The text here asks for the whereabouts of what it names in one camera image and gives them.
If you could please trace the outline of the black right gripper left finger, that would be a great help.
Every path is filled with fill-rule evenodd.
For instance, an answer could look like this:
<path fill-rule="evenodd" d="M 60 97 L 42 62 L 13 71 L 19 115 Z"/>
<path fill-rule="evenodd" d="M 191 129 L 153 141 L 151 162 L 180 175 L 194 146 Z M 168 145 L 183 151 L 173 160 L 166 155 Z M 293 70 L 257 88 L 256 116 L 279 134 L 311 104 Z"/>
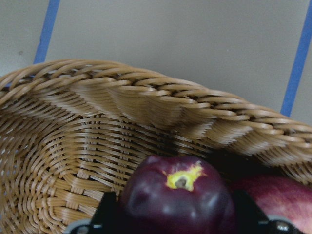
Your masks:
<path fill-rule="evenodd" d="M 90 222 L 91 234 L 112 234 L 116 216 L 117 196 L 105 192 Z"/>

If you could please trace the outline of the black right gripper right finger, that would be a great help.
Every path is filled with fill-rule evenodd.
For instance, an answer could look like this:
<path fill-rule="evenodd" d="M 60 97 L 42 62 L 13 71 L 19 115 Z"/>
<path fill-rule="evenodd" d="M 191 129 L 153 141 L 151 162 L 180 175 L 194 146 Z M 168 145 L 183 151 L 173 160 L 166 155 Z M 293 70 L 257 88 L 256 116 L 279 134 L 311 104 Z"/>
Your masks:
<path fill-rule="evenodd" d="M 267 234 L 269 218 L 244 190 L 233 192 L 238 234 Z"/>

